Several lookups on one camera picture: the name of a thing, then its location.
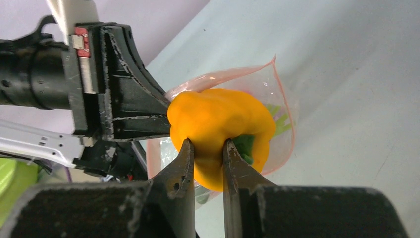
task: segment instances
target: white table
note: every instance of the white table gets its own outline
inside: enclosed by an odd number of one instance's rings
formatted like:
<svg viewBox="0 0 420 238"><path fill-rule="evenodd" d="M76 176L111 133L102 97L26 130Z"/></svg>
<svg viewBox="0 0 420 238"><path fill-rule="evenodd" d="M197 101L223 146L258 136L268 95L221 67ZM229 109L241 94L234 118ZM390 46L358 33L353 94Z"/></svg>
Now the white table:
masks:
<svg viewBox="0 0 420 238"><path fill-rule="evenodd" d="M212 0L148 67L170 89L265 64L300 96L296 148L277 184L374 187L420 237L420 1ZM196 212L224 237L222 197Z"/></svg>

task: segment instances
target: green bowl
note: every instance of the green bowl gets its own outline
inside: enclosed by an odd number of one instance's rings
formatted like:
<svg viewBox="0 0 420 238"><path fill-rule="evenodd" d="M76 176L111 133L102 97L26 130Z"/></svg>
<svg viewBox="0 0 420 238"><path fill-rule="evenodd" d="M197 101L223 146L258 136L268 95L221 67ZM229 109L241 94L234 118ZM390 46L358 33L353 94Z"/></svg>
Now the green bowl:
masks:
<svg viewBox="0 0 420 238"><path fill-rule="evenodd" d="M12 159L0 158L0 228L16 200L36 184L38 166Z"/></svg>

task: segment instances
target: scratch on table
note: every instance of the scratch on table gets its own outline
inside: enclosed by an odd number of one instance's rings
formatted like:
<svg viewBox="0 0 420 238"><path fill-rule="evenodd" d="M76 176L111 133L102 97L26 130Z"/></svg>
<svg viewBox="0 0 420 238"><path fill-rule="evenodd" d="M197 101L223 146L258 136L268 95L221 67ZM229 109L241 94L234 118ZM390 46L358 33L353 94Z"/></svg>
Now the scratch on table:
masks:
<svg viewBox="0 0 420 238"><path fill-rule="evenodd" d="M395 145L392 145L391 149L389 150L388 155L386 156L385 161L382 163L381 167L379 168L378 172L376 173L376 176L375 176L375 179L373 180L373 182L376 181L376 179L378 178L379 172L381 171L382 167L385 165L386 161L388 161L388 158L391 155L391 152L394 150L394 146Z"/></svg>

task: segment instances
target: transparent plastic bag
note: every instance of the transparent plastic bag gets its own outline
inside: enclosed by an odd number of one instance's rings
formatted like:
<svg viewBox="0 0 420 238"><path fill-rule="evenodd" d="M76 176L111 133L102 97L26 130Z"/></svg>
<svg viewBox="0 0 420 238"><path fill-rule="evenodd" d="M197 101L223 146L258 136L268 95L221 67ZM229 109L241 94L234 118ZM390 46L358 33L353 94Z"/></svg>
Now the transparent plastic bag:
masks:
<svg viewBox="0 0 420 238"><path fill-rule="evenodd" d="M235 68L199 76L168 91L166 97L172 101L181 92L201 92L209 88L243 91L267 106L276 121L277 131L270 142L270 156L262 174L267 175L283 166L293 151L299 103L280 81L275 58L264 66ZM150 178L178 155L169 137L147 141L146 150ZM219 193L209 191L195 182L196 209L217 195Z"/></svg>

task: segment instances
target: toy vegetable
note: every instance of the toy vegetable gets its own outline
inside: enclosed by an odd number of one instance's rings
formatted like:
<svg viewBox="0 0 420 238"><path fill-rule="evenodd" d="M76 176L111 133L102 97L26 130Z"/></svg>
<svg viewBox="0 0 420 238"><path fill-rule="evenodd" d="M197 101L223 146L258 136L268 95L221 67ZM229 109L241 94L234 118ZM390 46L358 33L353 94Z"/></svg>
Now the toy vegetable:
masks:
<svg viewBox="0 0 420 238"><path fill-rule="evenodd" d="M194 145L194 178L201 186L223 192L222 150L229 138L245 161L263 170L276 124L267 107L251 95L227 89L183 92L167 114L175 148L179 151L187 138Z"/></svg>

